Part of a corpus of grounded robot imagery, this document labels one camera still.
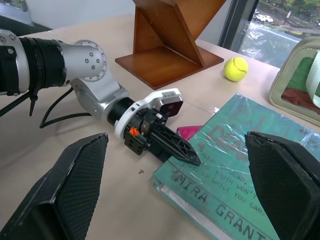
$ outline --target brown fabric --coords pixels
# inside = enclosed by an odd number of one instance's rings
[[[314,105],[310,95],[307,92],[286,88],[281,98],[288,103],[310,109],[320,115],[320,108]]]

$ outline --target green fabric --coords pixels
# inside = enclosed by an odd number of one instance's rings
[[[297,69],[295,70],[291,80],[289,81],[287,88],[296,89],[307,93],[306,88],[307,78],[311,69],[314,59],[311,57],[305,57],[299,63]],[[317,96],[320,96],[320,88],[315,92]]]

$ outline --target yellow tennis ball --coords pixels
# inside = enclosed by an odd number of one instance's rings
[[[225,63],[224,75],[227,79],[238,82],[246,76],[248,69],[247,61],[242,57],[236,56]]]

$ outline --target wooden stand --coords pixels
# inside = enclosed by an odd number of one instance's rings
[[[195,39],[226,0],[133,1],[136,5],[133,54],[115,62],[152,89],[224,61],[198,47]]]

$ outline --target bag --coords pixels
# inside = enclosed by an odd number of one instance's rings
[[[272,105],[320,126],[320,37],[292,50],[269,92]]]

